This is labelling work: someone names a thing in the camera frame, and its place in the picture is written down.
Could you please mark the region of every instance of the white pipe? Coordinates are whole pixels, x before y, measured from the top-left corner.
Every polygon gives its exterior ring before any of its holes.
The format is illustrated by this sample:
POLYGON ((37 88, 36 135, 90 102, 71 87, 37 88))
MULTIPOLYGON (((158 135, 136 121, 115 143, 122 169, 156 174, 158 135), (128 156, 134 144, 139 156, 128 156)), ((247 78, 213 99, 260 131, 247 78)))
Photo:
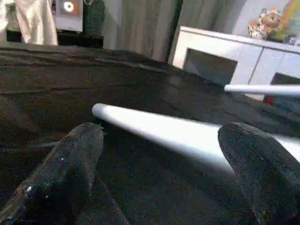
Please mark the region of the white pipe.
MULTIPOLYGON (((221 126, 105 104, 95 104, 92 112, 100 119, 182 155, 195 158, 215 169, 234 173, 218 143, 221 126)), ((275 138, 300 162, 299 140, 275 138)))
POLYGON ((242 85, 228 84, 224 88, 227 92, 247 94, 263 94, 270 96, 300 97, 300 85, 242 85))

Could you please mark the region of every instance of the white cabinet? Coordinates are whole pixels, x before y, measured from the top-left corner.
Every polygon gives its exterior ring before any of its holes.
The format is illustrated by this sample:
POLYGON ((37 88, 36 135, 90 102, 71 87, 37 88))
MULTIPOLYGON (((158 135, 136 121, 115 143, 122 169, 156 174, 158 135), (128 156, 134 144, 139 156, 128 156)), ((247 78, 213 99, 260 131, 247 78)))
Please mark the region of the white cabinet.
MULTIPOLYGON (((184 68, 187 54, 191 50, 201 52, 196 59, 202 61, 199 68, 204 71, 205 67, 212 68, 206 70, 208 76, 223 77, 224 70, 230 76, 232 74, 230 84, 271 85, 277 74, 300 79, 299 46, 181 27, 173 65, 184 68), (226 62, 212 56, 231 61, 226 62)), ((263 95, 247 96, 257 100, 264 98, 263 95)))
MULTIPOLYGON (((300 79, 300 55, 264 48, 249 85, 271 84, 276 74, 300 79)), ((264 95, 247 96, 261 101, 264 98, 264 95)))
POLYGON ((263 48, 182 30, 177 41, 174 66, 184 67, 189 49, 237 62, 230 84, 248 84, 263 48))

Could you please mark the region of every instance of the black cloth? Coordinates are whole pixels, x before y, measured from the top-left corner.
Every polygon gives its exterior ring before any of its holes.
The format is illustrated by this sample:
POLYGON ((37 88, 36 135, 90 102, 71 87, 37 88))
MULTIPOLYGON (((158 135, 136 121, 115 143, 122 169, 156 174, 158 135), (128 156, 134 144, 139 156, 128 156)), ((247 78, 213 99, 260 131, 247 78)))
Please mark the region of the black cloth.
MULTIPOLYGON (((95 103, 219 125, 242 122, 292 137, 300 132, 291 113, 132 52, 8 43, 0 44, 0 65, 2 202, 49 150, 28 146, 60 140, 82 122, 101 122, 91 113, 95 103)), ((97 172, 131 224, 229 224, 248 211, 242 194, 232 194, 239 190, 233 179, 103 127, 97 172)))

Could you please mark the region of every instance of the plush toy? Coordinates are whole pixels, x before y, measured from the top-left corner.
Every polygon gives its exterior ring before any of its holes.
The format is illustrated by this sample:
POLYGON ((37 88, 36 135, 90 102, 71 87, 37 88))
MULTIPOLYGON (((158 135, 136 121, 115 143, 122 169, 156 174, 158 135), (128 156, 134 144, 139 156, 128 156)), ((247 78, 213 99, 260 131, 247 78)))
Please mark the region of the plush toy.
POLYGON ((271 8, 269 11, 263 8, 258 20, 249 23, 249 36, 266 40, 270 33, 278 31, 280 20, 281 14, 275 8, 271 8))

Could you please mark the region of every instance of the white cloth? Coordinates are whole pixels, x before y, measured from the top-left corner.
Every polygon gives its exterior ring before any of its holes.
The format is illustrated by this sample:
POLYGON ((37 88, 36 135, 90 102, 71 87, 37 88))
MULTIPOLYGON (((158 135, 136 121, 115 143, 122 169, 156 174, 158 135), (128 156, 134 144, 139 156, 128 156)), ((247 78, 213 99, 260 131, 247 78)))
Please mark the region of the white cloth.
POLYGON ((57 45, 52 0, 0 0, 0 40, 20 30, 25 43, 57 45))

